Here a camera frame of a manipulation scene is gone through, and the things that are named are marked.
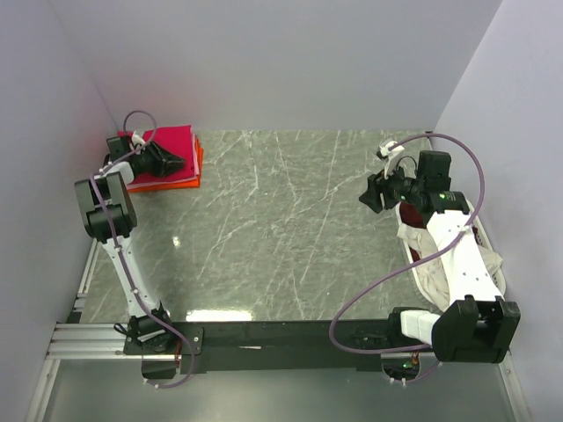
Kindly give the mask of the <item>crimson red t-shirt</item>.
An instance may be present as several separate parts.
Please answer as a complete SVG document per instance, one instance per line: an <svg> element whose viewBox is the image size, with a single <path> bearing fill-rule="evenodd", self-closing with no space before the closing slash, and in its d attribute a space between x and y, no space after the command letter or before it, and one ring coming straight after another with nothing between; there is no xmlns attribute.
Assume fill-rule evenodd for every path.
<svg viewBox="0 0 563 422"><path fill-rule="evenodd" d="M194 146L192 144L192 130L190 126L161 127L151 143L158 144L170 153L181 156L185 160L185 166L181 171L172 174L170 177L157 178L150 174L143 174L133 179L130 184L150 184L157 183L159 179L166 182L176 178L190 178L194 175Z"/></svg>

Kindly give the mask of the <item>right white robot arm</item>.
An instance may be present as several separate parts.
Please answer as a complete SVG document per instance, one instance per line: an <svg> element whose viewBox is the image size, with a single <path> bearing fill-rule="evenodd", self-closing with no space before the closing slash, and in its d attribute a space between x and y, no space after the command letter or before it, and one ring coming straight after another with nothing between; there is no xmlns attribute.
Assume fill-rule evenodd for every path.
<svg viewBox="0 0 563 422"><path fill-rule="evenodd" d="M375 213L406 203L414 206L435 242L450 298L441 314L399 309L398 320L386 329L390 347L405 351L416 339L432 346L442 362L500 363L514 337L521 313L504 300L480 254L470 208L460 192L450 189L451 157L424 150L415 177L405 175L399 161L403 148L386 146L378 157L384 168L368 178L361 203Z"/></svg>

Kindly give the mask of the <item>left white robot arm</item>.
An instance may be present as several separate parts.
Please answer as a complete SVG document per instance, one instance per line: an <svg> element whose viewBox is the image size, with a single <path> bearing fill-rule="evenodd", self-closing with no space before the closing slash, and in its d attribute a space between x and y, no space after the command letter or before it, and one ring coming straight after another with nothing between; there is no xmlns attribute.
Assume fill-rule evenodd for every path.
<svg viewBox="0 0 563 422"><path fill-rule="evenodd" d="M114 329L143 353L168 353L179 338L138 263L133 234L137 216L128 185L137 176L171 175L184 161L137 133L108 138L106 144L105 164L74 184L84 229L111 259L126 297L128 325Z"/></svg>

